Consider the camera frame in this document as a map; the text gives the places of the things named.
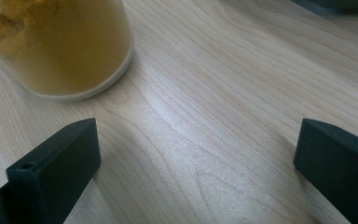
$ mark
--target wooden table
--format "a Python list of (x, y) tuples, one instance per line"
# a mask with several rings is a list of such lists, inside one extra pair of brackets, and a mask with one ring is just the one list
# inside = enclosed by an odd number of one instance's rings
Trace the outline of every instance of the wooden table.
[(128, 72), (59, 103), (0, 72), (5, 169), (95, 117), (103, 164), (66, 223), (348, 223), (293, 166), (303, 118), (358, 135), (358, 14), (288, 0), (125, 0)]

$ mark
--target hole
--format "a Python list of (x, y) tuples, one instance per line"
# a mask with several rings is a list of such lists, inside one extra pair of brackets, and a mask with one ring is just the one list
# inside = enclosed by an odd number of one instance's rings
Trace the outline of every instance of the hole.
[(31, 169), (33, 166), (34, 166), (33, 162), (27, 162), (27, 163), (24, 163), (22, 165), (21, 169), (22, 170), (28, 170), (28, 169)]

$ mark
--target yellow powder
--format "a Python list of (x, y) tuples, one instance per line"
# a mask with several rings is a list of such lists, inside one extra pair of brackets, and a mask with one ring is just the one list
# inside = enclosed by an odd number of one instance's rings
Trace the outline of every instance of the yellow powder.
[(1, 0), (0, 60), (28, 90), (92, 89), (121, 66), (131, 31), (116, 0)]

